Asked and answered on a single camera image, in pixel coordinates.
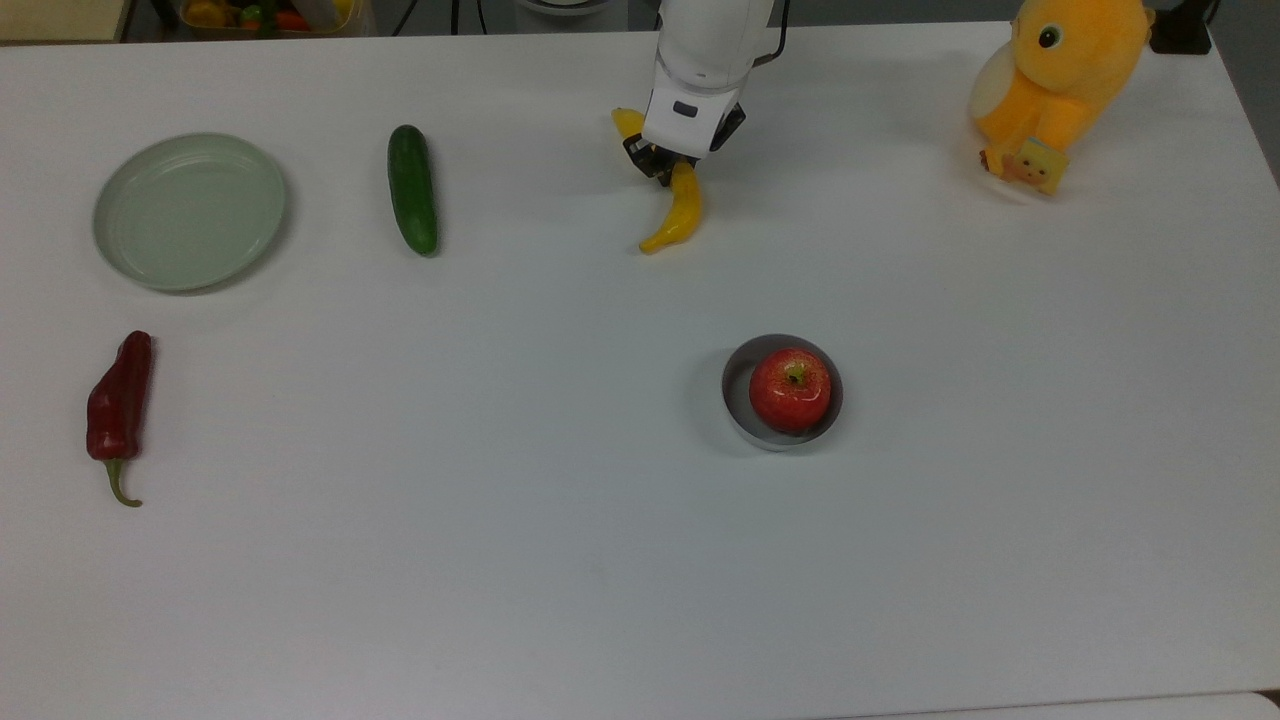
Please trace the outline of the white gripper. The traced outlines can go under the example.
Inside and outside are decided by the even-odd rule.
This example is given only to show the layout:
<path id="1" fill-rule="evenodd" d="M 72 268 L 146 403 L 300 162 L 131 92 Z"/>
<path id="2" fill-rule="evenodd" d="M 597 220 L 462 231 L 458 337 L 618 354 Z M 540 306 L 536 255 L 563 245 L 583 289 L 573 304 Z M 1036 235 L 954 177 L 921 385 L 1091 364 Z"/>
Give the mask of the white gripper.
<path id="1" fill-rule="evenodd" d="M 677 167 L 695 168 L 745 122 L 740 105 L 744 86 L 740 79 L 723 88 L 704 88 L 657 67 L 641 135 L 622 141 L 628 160 L 645 177 L 669 187 Z"/>

